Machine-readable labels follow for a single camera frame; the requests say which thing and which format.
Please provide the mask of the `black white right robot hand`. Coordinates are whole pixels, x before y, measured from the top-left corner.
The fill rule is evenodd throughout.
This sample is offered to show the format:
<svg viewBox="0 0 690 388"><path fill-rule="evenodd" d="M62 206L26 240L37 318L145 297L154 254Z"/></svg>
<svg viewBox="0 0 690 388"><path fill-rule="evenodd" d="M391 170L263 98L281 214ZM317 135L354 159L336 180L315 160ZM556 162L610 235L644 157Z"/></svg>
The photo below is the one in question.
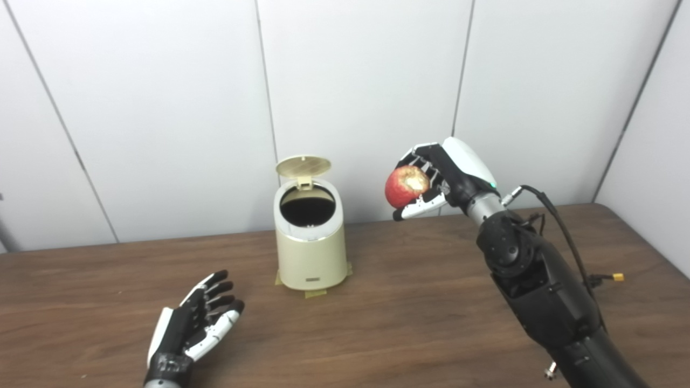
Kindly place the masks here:
<svg viewBox="0 0 690 388"><path fill-rule="evenodd" d="M414 165L430 180L429 189L392 214L394 221L411 219L448 205L480 226L496 213L505 211L496 181L486 164L466 143L448 137L442 143L414 145L397 167Z"/></svg>

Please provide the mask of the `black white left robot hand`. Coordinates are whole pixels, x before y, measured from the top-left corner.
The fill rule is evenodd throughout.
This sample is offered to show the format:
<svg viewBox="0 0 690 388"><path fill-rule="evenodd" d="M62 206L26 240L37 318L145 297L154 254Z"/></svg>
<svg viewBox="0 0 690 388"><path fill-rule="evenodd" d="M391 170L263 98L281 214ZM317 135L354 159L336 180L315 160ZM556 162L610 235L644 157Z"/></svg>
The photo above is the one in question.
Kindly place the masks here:
<svg viewBox="0 0 690 388"><path fill-rule="evenodd" d="M188 387L194 365L231 331L245 304L229 292L227 270L195 285L178 307L165 307L152 336L144 387Z"/></svg>

